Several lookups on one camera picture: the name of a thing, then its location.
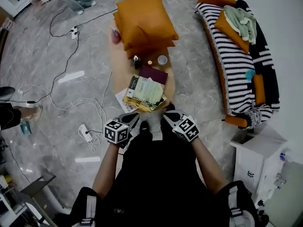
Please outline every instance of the white paper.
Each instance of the white paper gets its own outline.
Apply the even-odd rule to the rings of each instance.
[[[137,109],[137,107],[132,106],[130,104],[127,104],[127,103],[123,102],[123,98],[126,95],[126,92],[127,92],[127,88],[125,88],[121,92],[117,93],[115,96],[116,96],[119,104],[123,108],[124,112],[125,113],[131,113],[131,112],[135,111]]]

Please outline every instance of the sofa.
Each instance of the sofa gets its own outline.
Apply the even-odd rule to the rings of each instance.
[[[253,15],[242,0],[198,0],[195,13],[200,15],[216,60],[224,121],[241,129],[253,129],[280,108],[275,67],[258,22],[256,43],[252,45],[226,23],[222,15],[225,5]]]

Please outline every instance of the striped sofa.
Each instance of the striped sofa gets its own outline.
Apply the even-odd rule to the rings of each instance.
[[[235,0],[199,0],[195,10],[202,18],[216,59],[224,96],[225,121],[243,129],[252,129],[267,121],[273,111],[279,110],[278,88],[270,50],[266,40],[261,41],[263,33],[257,35],[260,36],[257,44],[259,47],[253,47],[252,52],[250,46],[250,52],[246,54],[214,26],[223,7],[233,6],[236,2]],[[248,6],[245,9],[252,14]],[[255,105],[254,83],[246,77],[249,70],[263,75],[265,94],[268,98],[264,104]]]

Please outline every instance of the teal object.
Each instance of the teal object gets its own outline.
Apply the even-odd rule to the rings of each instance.
[[[256,72],[252,69],[248,70],[246,73],[245,73],[245,77],[248,81],[251,81],[252,80],[252,76],[255,75]]]
[[[29,136],[32,134],[28,121],[23,121],[20,123],[21,131],[25,136]]]

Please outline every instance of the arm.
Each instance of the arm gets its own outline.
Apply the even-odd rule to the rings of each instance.
[[[191,144],[195,151],[206,187],[210,192],[216,194],[226,185],[222,171],[212,154],[199,138],[194,139]]]
[[[115,180],[118,152],[119,147],[110,143],[93,183],[92,189],[101,199],[107,195]]]

